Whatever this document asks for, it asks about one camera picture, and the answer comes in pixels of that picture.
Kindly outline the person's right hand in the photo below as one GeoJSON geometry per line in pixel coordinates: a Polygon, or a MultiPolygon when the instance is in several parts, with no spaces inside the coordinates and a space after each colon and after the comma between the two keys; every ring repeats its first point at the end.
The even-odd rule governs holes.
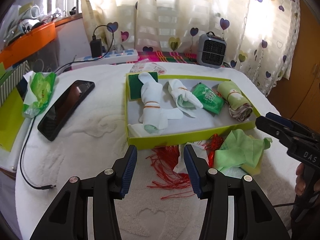
{"type": "Polygon", "coordinates": [[[298,196],[301,196],[306,189],[306,183],[304,181],[303,172],[304,172],[304,164],[300,163],[296,169],[297,178],[296,178],[296,185],[295,185],[295,193],[298,196]]]}

